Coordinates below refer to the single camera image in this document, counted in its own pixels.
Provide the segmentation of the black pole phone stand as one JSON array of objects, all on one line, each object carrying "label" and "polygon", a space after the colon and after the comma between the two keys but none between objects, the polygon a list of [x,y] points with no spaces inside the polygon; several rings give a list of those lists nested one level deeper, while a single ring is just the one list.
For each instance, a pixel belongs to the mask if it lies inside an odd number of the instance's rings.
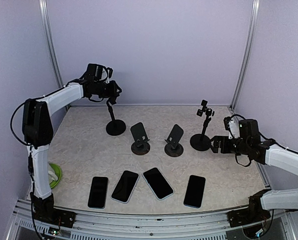
[{"label": "black pole phone stand", "polygon": [[190,138],[191,147],[200,152],[207,151],[211,147],[211,140],[206,136],[206,129],[214,116],[214,111],[210,107],[207,107],[207,103],[208,102],[203,99],[201,102],[202,108],[197,110],[197,116],[202,117],[203,114],[206,115],[202,132],[195,134]]},{"label": "black pole phone stand", "polygon": [[106,101],[111,121],[106,125],[106,132],[110,136],[118,136],[126,131],[126,124],[120,119],[116,119],[113,112],[113,104],[110,104],[110,98]]}]

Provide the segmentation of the folding plate phone stand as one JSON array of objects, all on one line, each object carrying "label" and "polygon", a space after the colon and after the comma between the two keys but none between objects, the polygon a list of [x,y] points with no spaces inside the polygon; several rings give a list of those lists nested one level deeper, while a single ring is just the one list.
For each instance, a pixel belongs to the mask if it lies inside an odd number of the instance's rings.
[{"label": "folding plate phone stand", "polygon": [[168,156],[179,157],[183,153],[184,148],[179,143],[183,134],[183,129],[179,125],[175,124],[165,140],[167,144],[164,147],[164,151]]},{"label": "folding plate phone stand", "polygon": [[130,131],[134,139],[134,143],[131,145],[131,151],[138,156],[149,153],[149,138],[147,136],[143,123],[138,122],[137,124],[133,125],[130,128]]}]

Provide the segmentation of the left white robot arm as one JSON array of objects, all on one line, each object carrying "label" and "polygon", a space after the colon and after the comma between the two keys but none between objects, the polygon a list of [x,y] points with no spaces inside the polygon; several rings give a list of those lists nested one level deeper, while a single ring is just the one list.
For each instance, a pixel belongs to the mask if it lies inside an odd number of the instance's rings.
[{"label": "left white robot arm", "polygon": [[122,89],[112,79],[112,75],[112,68],[91,63],[80,78],[69,81],[47,95],[29,98],[20,105],[23,108],[22,133],[24,136],[20,143],[25,145],[28,151],[32,200],[53,199],[48,180],[47,155],[54,135],[51,123],[54,113],[82,98],[95,102],[92,98],[95,95],[98,97],[98,103],[106,100],[111,117],[106,126],[106,132],[110,136],[118,136],[125,132],[126,124],[115,118],[112,108],[122,93]]}]

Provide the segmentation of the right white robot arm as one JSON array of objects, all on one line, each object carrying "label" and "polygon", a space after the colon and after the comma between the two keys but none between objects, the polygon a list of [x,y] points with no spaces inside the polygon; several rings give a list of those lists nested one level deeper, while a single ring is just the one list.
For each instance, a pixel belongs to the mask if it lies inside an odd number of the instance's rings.
[{"label": "right white robot arm", "polygon": [[[231,131],[231,120],[226,118],[228,136],[216,135],[210,140],[210,149],[214,153],[245,155],[249,162],[256,161],[283,169],[298,176],[298,152],[280,146],[274,139],[261,140],[258,122],[255,119],[242,119],[238,122],[239,134]],[[249,222],[255,222],[263,215],[264,210],[275,209],[298,210],[298,188],[287,190],[269,190],[256,197],[259,202],[253,203],[244,211]]]}]

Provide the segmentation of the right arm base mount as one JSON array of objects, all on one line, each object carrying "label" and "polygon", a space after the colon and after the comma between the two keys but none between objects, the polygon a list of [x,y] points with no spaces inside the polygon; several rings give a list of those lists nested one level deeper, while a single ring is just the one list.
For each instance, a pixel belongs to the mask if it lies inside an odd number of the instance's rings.
[{"label": "right arm base mount", "polygon": [[250,196],[247,208],[229,211],[227,216],[230,227],[239,227],[269,219],[271,217],[270,211],[262,208],[260,200],[268,191],[269,189],[264,189]]}]

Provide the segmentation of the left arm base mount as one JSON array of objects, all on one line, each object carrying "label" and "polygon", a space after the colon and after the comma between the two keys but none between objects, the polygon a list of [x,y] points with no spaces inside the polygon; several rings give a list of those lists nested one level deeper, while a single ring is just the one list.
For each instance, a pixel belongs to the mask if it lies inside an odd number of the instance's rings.
[{"label": "left arm base mount", "polygon": [[76,213],[55,208],[53,194],[42,199],[30,193],[30,198],[34,219],[60,227],[73,228]]}]

